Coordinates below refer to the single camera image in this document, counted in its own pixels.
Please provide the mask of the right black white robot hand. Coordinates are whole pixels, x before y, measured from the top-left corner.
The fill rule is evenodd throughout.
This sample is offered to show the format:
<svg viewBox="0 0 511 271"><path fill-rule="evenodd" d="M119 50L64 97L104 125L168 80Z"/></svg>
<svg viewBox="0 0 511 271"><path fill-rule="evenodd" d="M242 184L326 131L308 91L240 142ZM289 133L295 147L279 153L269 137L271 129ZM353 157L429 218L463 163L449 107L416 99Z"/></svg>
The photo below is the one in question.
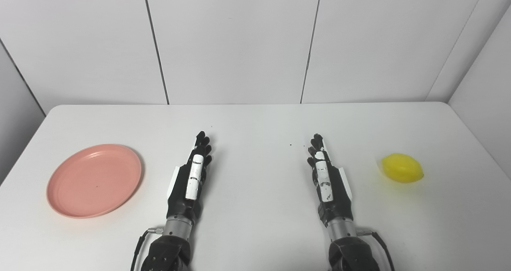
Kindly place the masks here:
<svg viewBox="0 0 511 271"><path fill-rule="evenodd" d="M316 133L308 148L307 162L312 168L312 180L319 198L318 215L327 227L329 222L340 218L353 220L352 200L341 177L339 168L334 166L324 146L323 137Z"/></svg>

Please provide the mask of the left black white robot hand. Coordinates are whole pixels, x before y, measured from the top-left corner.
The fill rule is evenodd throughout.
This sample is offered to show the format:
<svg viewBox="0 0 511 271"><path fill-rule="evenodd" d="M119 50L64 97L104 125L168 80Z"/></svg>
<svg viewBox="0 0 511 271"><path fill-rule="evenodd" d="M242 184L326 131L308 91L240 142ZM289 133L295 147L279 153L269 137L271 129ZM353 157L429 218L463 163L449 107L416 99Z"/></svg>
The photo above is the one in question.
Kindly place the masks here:
<svg viewBox="0 0 511 271"><path fill-rule="evenodd" d="M187 162L179 167L175 176L172 191L167 199L168 220L183 217L195 224L200 218L202 213L200 197L207 178L206 168L212 162L211 151L210 138L204 131L199 132Z"/></svg>

